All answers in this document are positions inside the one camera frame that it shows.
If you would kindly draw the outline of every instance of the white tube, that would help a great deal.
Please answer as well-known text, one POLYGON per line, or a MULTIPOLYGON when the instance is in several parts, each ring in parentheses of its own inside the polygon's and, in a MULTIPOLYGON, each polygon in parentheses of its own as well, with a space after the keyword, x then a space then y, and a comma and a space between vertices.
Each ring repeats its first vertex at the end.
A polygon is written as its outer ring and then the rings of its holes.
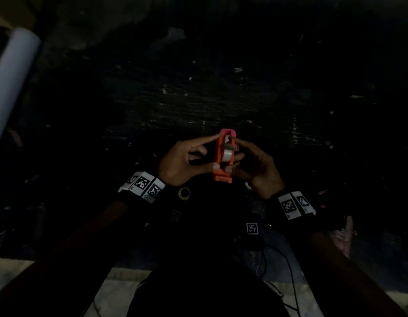
POLYGON ((0 138, 40 44, 34 33, 16 28, 0 57, 0 138))

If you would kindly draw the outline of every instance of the person's left hand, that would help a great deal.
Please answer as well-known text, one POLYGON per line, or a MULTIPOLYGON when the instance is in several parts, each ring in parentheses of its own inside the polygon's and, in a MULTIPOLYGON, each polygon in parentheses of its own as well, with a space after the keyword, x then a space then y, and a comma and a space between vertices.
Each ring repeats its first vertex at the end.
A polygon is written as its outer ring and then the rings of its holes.
POLYGON ((196 155, 191 155, 191 152, 199 152, 202 155, 206 155, 207 149, 203 144, 215 141, 220 136, 222 136, 222 134, 218 133, 213 136, 178 141, 158 165, 158 175, 160 179, 167 185, 180 186, 193 176, 220 169, 220 165, 217 162, 200 166, 192 166, 189 164, 190 160, 200 159, 200 157, 196 155))

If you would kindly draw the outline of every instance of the dark background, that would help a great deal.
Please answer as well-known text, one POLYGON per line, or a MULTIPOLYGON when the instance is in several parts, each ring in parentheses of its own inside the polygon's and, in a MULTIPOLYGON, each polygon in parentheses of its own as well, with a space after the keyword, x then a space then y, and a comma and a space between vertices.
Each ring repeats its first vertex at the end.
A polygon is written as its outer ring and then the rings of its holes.
POLYGON ((135 162, 226 127, 328 189, 352 259, 408 291, 408 0, 47 0, 36 32, 24 146, 0 144, 0 256, 38 258, 135 162))

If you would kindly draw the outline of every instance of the person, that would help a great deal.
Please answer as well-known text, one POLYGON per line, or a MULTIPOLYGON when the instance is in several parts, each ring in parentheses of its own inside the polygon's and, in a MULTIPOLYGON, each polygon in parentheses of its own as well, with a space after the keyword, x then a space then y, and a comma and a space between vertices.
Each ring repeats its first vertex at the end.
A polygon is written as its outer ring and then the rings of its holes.
MULTIPOLYGON (((140 237, 154 206, 169 203, 165 192, 192 179, 202 181, 204 174, 220 168, 218 163, 191 164, 200 158, 197 153, 206 155, 205 145, 219 136, 178 142, 155 172, 136 172, 119 190, 117 201, 0 291, 0 316, 85 313, 115 257, 126 248, 126 241, 140 237)), ((235 154, 235 164, 227 166, 225 172, 236 181, 246 181, 275 214, 276 228, 288 239, 324 316, 406 316, 373 280, 336 249, 321 231, 311 201, 295 187, 285 185, 273 158, 251 142, 235 140, 240 152, 235 154)), ((205 202, 205 194, 199 196, 197 204, 204 210, 215 208, 205 202)), ((229 196, 219 192, 216 198, 227 200, 221 202, 224 206, 217 212, 221 216, 230 213, 229 205, 233 203, 229 196)), ((206 225, 215 221, 206 221, 203 216, 200 220, 206 225)), ((232 258, 226 248, 228 239, 219 236, 220 227, 203 234, 196 226, 187 226, 176 239, 181 246, 170 249, 139 285, 128 316, 154 312, 196 315, 220 310, 289 316, 281 297, 232 258)))

